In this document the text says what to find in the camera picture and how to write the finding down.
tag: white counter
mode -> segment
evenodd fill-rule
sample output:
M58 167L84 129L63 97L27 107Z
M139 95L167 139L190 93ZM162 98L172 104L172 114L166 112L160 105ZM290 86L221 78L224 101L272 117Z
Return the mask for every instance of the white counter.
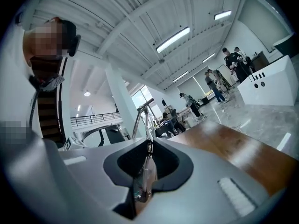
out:
M246 105L294 105L298 78L289 58L278 61L247 77L238 89Z

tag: black bag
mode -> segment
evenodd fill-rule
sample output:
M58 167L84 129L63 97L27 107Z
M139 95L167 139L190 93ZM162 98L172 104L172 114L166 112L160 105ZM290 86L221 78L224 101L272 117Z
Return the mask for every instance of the black bag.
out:
M246 56L245 60L246 60L247 63L251 62L251 58L249 56Z

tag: staircase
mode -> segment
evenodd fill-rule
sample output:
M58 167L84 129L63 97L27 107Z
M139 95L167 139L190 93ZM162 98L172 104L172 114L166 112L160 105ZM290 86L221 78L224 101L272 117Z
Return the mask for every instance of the staircase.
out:
M45 61L34 57L31 59L31 63L35 76L46 81L54 73L59 72L61 60ZM65 140L59 128L57 114L57 88L51 92L40 92L37 103L38 107L36 108L38 108L43 137L63 144Z

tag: polished floor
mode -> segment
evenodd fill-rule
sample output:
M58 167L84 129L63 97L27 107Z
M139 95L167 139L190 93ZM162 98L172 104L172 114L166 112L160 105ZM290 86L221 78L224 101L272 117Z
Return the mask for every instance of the polished floor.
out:
M292 58L292 62L299 77L299 55ZM299 94L295 106L245 105L237 86L231 88L229 102L217 104L214 98L200 111L209 120L243 132L299 160Z

